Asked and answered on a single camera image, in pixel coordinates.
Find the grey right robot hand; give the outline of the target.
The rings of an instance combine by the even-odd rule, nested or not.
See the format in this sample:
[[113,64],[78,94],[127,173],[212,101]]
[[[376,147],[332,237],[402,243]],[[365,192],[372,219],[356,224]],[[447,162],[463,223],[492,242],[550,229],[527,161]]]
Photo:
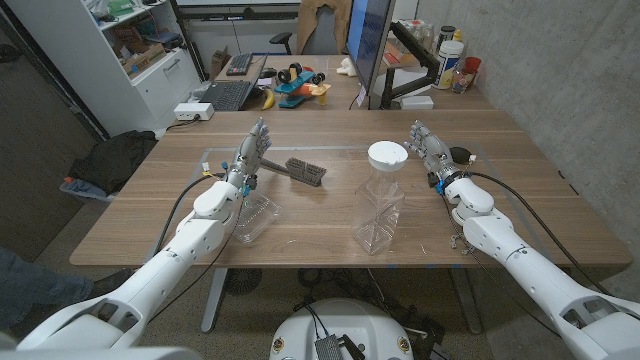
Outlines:
[[411,125],[410,140],[404,143],[404,147],[415,152],[423,161],[430,187],[443,185],[448,178],[455,179],[460,173],[450,148],[419,120]]

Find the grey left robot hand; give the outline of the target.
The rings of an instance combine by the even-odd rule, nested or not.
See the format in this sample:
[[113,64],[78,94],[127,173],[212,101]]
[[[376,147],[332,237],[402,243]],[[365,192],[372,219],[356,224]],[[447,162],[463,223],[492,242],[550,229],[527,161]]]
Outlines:
[[264,119],[259,117],[237,147],[226,172],[225,181],[237,188],[248,187],[250,190],[255,190],[260,161],[270,145],[268,126],[264,124]]

